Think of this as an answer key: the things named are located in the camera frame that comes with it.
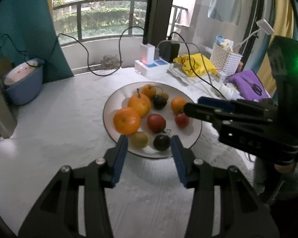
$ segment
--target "white box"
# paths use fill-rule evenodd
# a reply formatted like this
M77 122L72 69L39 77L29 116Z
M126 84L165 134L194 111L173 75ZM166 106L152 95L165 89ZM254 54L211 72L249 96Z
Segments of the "white box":
M144 64L152 64L154 60L155 46L150 44L140 44L140 57Z
M224 80L225 80L229 75L227 75L226 73L224 73L224 72L221 71L221 70L218 70L218 69L216 69L216 70L217 70L217 73L216 73L216 74L212 73L212 74L211 74L212 77L213 77L214 80L217 81L218 83L223 83Z
M166 73L169 67L170 63L162 59L155 60L152 64L149 65L142 63L140 60L135 61L135 69L137 71L140 71L141 74L144 76Z

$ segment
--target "green shrub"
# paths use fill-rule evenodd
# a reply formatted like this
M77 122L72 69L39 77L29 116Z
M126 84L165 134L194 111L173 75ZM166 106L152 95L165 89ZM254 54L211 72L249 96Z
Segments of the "green shrub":
M97 10L81 12L82 16L82 31L107 29L115 26L129 25L130 8L108 8L101 7ZM133 26L144 26L145 23L144 9L134 9ZM53 14L55 30L58 33L73 33L77 32L76 13L61 15L57 11Z

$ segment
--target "blue gripper pad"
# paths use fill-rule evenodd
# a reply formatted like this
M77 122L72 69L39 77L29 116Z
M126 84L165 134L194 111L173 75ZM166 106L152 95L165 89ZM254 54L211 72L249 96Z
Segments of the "blue gripper pad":
M184 164L184 161L181 157L180 150L183 149L182 143L179 139L179 136L175 135L171 137L171 152L173 155L174 163L177 168L178 176L180 179L180 182L187 187L188 180L186 176L186 166Z
M125 135L121 135L116 147L108 149L104 155L107 161L107 167L111 175L111 185L115 187L119 182L121 170L124 166L124 161L128 151L128 138Z
M235 110L235 106L231 104L230 100L221 100L221 99L210 98L210 97L200 97L198 99L198 104L221 109L228 113L233 113Z

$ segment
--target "purple cloth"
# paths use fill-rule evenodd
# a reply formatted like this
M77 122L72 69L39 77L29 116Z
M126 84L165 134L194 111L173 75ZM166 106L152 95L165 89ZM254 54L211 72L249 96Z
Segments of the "purple cloth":
M228 81L234 83L243 98L246 100L260 101L263 98L269 98L263 84L256 76L253 70L236 73L228 78Z

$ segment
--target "screw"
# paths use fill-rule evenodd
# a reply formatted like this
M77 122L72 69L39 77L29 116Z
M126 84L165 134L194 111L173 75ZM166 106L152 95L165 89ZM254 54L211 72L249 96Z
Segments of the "screw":
M234 172L234 173L237 173L237 170L238 170L236 166L230 166L229 169L231 172Z
M99 157L95 160L95 162L98 165L103 165L106 162L106 160L103 157Z
M67 173L70 169L71 169L70 166L67 166L67 165L61 167L61 171L62 171L63 173Z
M197 166L200 166L203 164L203 160L201 158L194 159L193 163Z

